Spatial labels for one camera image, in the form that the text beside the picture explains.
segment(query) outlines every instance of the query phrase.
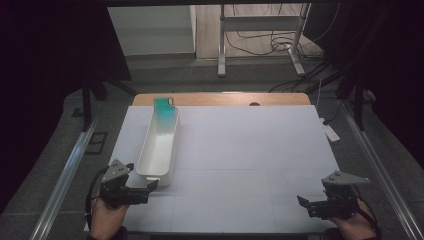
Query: gray carpet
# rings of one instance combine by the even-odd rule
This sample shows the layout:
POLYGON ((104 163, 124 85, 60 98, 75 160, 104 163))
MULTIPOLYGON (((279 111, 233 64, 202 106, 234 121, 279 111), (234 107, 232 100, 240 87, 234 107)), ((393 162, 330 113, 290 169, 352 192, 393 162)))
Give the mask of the gray carpet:
MULTIPOLYGON (((131 71, 133 82, 126 82, 126 84, 142 93, 267 92, 276 84, 296 79, 294 69, 287 59, 246 61, 230 60, 225 78, 217 77, 216 62, 192 62, 188 64, 189 66, 186 62, 183 66, 178 66, 174 62, 172 66, 153 64, 149 68, 134 67, 131 71)), ((310 70, 313 66, 313 63, 309 63, 306 68, 310 70)), ((133 100, 132 96, 121 89, 108 83, 105 85, 109 97, 103 104, 102 116, 95 129, 97 138, 105 137, 105 144, 103 148, 99 144, 91 144, 87 147, 87 152, 81 160, 48 239, 84 239, 86 236, 83 231, 86 192, 95 173, 109 162, 126 110, 133 100)), ((320 94, 318 113, 326 119, 331 118, 339 106, 333 94, 336 86, 337 83, 326 86, 320 94)), ((314 104, 317 102, 317 95, 317 92, 310 95, 314 104)), ((28 239, 33 232, 82 129, 83 119, 72 117, 75 109, 81 107, 82 99, 79 91, 66 99, 62 118, 51 141, 0 216, 2 239, 28 239)), ((363 186, 360 190, 378 216, 384 235, 383 239, 407 239, 343 112, 340 112, 330 125, 341 138, 339 143, 331 145, 340 169, 358 176, 368 177, 372 181, 371 185, 363 186)), ((396 186, 415 214, 417 222, 420 226, 424 226, 423 170, 381 124, 369 105, 364 108, 364 126, 396 186)), ((130 236, 130 239, 136 238, 149 239, 149 236, 130 236)))

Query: white power strip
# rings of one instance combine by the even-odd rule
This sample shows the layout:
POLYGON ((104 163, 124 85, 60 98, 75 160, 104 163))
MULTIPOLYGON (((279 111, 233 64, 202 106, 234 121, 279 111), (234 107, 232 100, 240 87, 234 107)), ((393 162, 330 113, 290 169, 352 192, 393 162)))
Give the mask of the white power strip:
POLYGON ((340 141, 339 135, 337 135, 337 133, 330 127, 330 125, 323 124, 324 118, 320 118, 319 120, 321 120, 322 129, 324 130, 325 135, 327 135, 328 141, 330 143, 336 143, 340 141))

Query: white tray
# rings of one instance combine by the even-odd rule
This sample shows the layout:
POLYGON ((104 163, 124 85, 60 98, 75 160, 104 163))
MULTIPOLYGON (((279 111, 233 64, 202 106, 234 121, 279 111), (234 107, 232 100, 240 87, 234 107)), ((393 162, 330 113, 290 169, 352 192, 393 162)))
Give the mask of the white tray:
POLYGON ((175 107, 174 117, 165 119, 167 126, 159 118, 154 112, 136 171, 147 180, 159 179, 159 186, 168 186, 172 182, 178 146, 179 109, 175 107))

